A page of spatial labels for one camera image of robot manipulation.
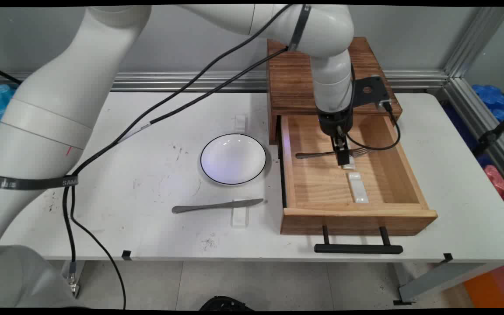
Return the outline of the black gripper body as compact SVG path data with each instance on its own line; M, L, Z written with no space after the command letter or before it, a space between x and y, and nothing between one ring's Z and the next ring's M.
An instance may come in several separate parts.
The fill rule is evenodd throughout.
M351 110L326 113L318 109L318 122L324 134L330 137L346 137L353 126Z

